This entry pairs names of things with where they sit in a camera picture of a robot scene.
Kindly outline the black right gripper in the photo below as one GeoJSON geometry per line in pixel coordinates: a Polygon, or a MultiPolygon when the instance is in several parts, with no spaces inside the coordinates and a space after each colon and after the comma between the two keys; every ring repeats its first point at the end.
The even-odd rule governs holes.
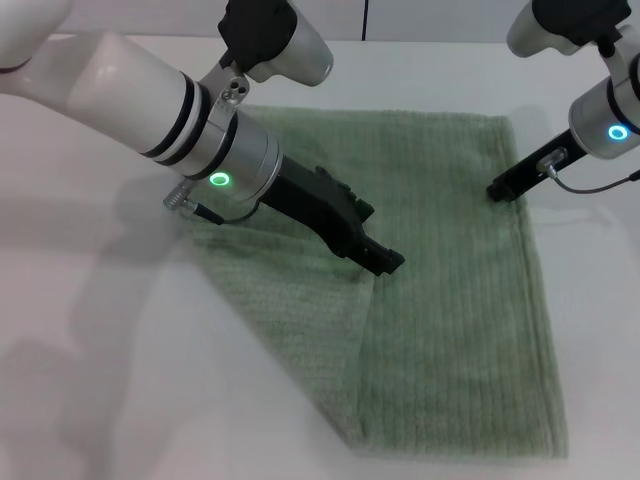
{"type": "Polygon", "coordinates": [[[496,177],[486,188],[495,203],[512,202],[522,195],[523,188],[533,188],[547,178],[547,164],[554,163],[559,171],[584,157],[584,150],[570,130],[559,134],[541,148],[520,161],[509,172],[496,177]]]}

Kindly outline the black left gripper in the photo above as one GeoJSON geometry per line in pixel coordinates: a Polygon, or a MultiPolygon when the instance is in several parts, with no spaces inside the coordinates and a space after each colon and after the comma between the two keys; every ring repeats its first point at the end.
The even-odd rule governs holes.
{"type": "Polygon", "coordinates": [[[310,170],[284,159],[261,202],[311,229],[334,255],[376,276],[391,275],[405,262],[403,255],[366,235],[363,224],[374,208],[321,167],[310,170]]]}

